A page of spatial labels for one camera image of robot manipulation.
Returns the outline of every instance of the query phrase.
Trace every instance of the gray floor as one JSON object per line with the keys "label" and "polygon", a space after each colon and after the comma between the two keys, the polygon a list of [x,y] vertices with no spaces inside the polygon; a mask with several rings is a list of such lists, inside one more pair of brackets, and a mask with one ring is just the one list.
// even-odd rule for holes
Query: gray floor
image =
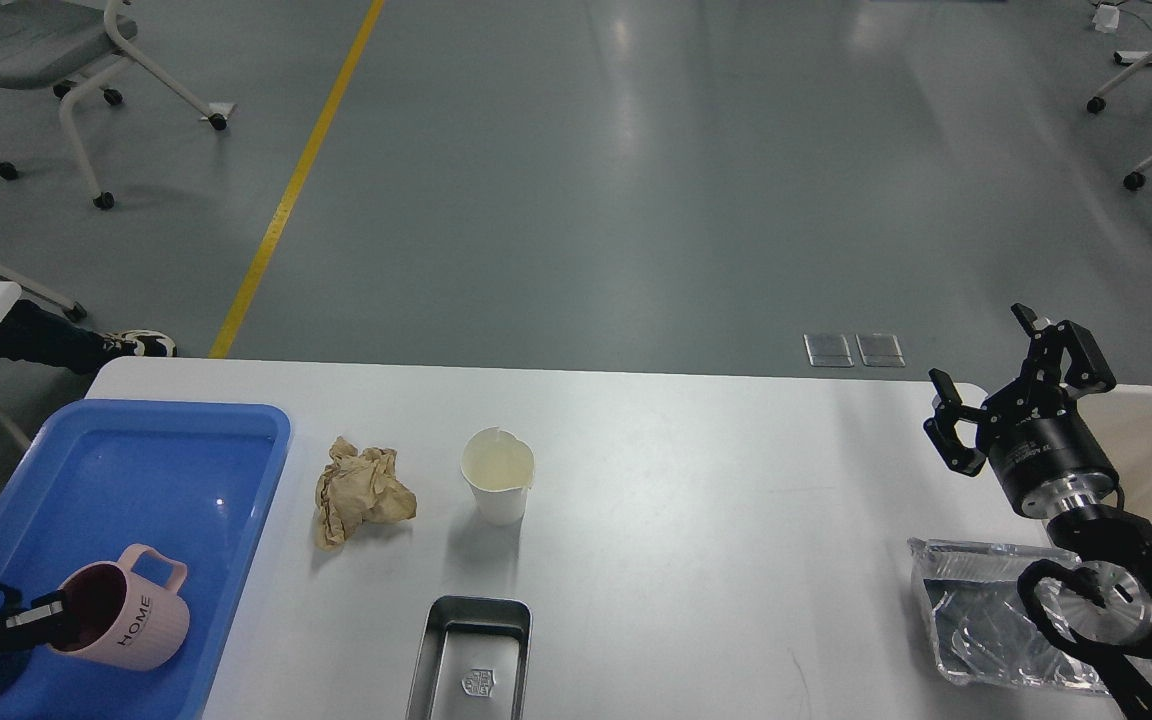
{"label": "gray floor", "polygon": [[[1152,25],[1152,6],[1129,3]],[[211,347],[367,5],[137,3],[132,70],[79,124],[0,91],[0,262],[103,329]],[[1108,97],[1083,0],[403,0],[385,6],[232,356],[996,387],[1024,301],[1152,382],[1152,68]],[[904,370],[810,367],[805,332],[893,332]],[[36,427],[84,382],[0,363]],[[0,437],[0,468],[15,457]]]}

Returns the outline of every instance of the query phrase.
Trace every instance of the paper cup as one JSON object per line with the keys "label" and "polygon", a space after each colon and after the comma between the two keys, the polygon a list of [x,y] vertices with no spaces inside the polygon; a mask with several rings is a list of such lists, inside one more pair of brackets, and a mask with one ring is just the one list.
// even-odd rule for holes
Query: paper cup
{"label": "paper cup", "polygon": [[522,520],[535,469],[531,448],[501,429],[480,430],[461,454],[461,473],[483,518],[493,525]]}

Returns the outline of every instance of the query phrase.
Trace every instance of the metal tray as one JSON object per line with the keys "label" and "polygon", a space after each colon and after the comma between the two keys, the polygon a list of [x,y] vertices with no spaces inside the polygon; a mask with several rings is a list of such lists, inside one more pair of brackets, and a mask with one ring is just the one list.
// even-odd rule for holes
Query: metal tray
{"label": "metal tray", "polygon": [[407,720],[518,720],[531,611],[516,600],[445,596],[429,609]]}

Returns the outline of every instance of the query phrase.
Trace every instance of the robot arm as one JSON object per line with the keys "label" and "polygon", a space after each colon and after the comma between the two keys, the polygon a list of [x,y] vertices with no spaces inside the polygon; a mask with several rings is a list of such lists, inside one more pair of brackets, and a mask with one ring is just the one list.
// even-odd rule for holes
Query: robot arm
{"label": "robot arm", "polygon": [[[1152,524],[1102,505],[1119,473],[1076,406],[1114,388],[1114,374],[1078,324],[1051,323],[1020,304],[1011,313],[1030,338],[1015,381],[970,407],[950,376],[933,369],[935,411],[923,427],[950,470],[976,475],[988,461],[1011,509],[1047,520],[1052,543],[1082,559],[1075,569],[1029,566],[1016,584],[1021,601],[1047,642],[1096,667],[1126,717],[1152,719],[1152,687],[1126,660],[1152,659]],[[977,425],[973,447],[958,439],[961,420]],[[1044,582],[1059,589],[1068,635],[1039,601]]]}

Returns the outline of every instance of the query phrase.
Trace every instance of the pink mug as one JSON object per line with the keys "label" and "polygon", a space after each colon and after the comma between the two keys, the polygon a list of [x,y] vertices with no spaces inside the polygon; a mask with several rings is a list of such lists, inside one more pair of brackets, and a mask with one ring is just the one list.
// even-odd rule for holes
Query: pink mug
{"label": "pink mug", "polygon": [[[165,585],[132,573],[146,553],[172,564],[172,577]],[[51,644],[51,650],[128,670],[164,665],[175,655],[189,629],[189,607],[177,594],[187,575],[184,562],[165,558],[146,544],[128,546],[118,562],[83,566],[60,584],[69,612],[78,620],[78,638]]]}

